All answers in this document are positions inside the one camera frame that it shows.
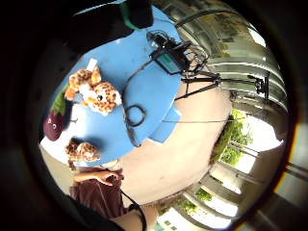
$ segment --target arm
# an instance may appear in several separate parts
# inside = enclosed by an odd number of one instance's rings
[[[120,178],[120,175],[112,171],[92,171],[92,172],[82,172],[74,175],[73,186],[78,186],[80,182],[95,179],[105,185],[112,186],[113,184],[107,181],[107,178],[114,176],[116,180]]]
[[[159,215],[157,209],[145,206],[141,206],[141,209],[146,219],[147,229],[150,230],[151,228],[154,228]],[[112,218],[111,220],[126,231],[142,230],[141,214],[136,210],[121,217]]]

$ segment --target person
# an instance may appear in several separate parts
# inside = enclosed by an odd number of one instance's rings
[[[124,206],[119,190],[123,179],[122,168],[109,170],[101,167],[79,167],[79,172],[73,176],[69,195],[123,230],[142,230],[141,213],[135,210],[133,204],[128,208]],[[149,230],[156,224],[157,208],[141,206],[141,209]]]

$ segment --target sky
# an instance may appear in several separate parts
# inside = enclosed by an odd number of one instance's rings
[[[248,147],[256,151],[265,151],[280,144],[280,141],[276,139],[272,126],[265,123],[263,120],[249,116],[245,120],[245,123],[244,133],[250,128],[253,138],[253,143],[249,144]],[[249,173],[254,161],[255,159],[253,157],[243,155],[236,167],[245,173]]]

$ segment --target person's hand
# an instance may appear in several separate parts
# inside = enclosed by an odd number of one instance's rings
[[[116,180],[121,179],[121,176],[119,174],[117,174],[116,172],[112,172],[112,171],[96,171],[96,172],[93,172],[92,175],[94,179],[108,186],[112,186],[113,183],[107,181],[107,178],[113,176]]]

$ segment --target grass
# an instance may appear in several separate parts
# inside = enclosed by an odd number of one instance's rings
[[[214,145],[212,156],[210,159],[210,164],[213,164],[215,161],[219,160],[220,156],[222,155],[224,149],[226,148],[227,144],[229,143],[232,135],[232,130],[234,128],[235,123],[232,121],[228,121],[224,127],[217,142]]]

